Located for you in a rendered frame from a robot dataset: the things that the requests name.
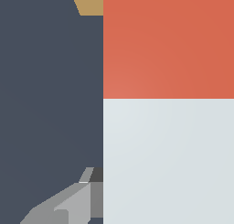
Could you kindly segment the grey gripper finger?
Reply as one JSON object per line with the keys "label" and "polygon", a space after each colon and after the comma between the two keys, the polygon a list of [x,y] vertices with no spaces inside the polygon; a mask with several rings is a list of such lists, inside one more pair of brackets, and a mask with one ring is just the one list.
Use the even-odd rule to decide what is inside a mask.
{"label": "grey gripper finger", "polygon": [[32,208],[20,224],[89,224],[103,218],[103,168],[86,167],[78,183]]}

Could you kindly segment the red and white peg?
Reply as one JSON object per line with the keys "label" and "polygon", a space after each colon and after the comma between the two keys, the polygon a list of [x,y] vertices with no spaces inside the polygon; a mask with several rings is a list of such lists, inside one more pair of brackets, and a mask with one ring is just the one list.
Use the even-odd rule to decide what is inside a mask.
{"label": "red and white peg", "polygon": [[234,224],[234,0],[104,0],[104,224]]}

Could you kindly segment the tan box with hole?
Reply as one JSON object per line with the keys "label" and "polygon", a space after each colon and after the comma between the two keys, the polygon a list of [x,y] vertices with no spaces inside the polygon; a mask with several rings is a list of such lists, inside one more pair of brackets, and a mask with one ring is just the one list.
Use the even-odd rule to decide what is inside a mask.
{"label": "tan box with hole", "polygon": [[74,0],[81,16],[102,16],[103,0]]}

